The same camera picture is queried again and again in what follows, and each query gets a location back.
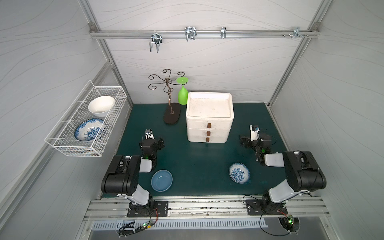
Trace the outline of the white three-drawer cabinet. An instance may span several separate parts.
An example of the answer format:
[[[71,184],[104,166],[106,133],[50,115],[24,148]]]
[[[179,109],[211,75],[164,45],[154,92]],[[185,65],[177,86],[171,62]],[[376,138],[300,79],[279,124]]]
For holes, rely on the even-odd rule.
[[[234,120],[229,93],[190,92],[186,110],[187,137],[195,143],[226,143]]]

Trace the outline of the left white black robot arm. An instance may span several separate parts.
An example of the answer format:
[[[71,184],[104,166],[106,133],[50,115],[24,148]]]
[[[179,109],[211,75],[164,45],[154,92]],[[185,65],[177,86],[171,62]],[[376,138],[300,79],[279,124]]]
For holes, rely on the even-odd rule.
[[[113,156],[101,182],[104,194],[114,194],[134,206],[154,207],[153,196],[139,184],[140,173],[150,173],[157,166],[157,152],[165,147],[164,140],[147,137],[140,143],[141,155]]]

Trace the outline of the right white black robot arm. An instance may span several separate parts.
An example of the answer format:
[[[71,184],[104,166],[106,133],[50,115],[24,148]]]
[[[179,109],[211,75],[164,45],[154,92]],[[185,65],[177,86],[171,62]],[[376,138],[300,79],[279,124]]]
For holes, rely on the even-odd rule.
[[[252,133],[239,137],[240,145],[255,152],[257,162],[264,167],[283,168],[286,178],[263,195],[260,206],[267,209],[280,206],[300,194],[322,190],[327,180],[313,154],[308,151],[271,151],[271,137]]]

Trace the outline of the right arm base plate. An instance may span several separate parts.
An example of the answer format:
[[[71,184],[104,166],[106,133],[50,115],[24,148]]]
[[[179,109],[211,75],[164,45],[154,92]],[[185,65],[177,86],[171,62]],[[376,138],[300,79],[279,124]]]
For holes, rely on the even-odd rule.
[[[247,213],[249,216],[280,216],[288,215],[285,204],[277,204],[273,202],[251,199],[245,200]]]

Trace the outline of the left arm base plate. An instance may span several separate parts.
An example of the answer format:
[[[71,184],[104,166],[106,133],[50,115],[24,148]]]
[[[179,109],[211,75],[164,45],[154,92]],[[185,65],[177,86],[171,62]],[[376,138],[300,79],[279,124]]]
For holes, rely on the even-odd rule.
[[[150,201],[147,205],[129,204],[127,217],[128,218],[156,218],[167,217],[169,209],[168,201]]]

